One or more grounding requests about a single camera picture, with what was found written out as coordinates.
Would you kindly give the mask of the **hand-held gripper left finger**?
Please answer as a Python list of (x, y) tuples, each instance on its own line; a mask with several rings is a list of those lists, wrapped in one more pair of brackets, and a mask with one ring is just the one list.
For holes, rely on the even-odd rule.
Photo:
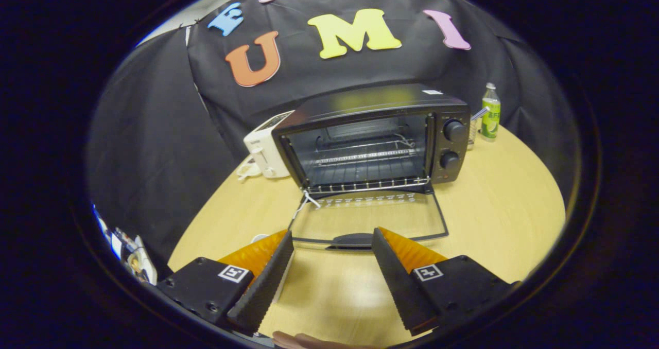
[(223, 329), (256, 333), (294, 252), (281, 230), (220, 258), (197, 257), (157, 288), (186, 311)]

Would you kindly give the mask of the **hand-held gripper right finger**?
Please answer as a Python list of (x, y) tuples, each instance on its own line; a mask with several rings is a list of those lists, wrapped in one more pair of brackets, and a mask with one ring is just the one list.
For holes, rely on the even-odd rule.
[(403, 326), (414, 336), (456, 330), (517, 287), (473, 258), (445, 257), (382, 227), (373, 231), (372, 251)]

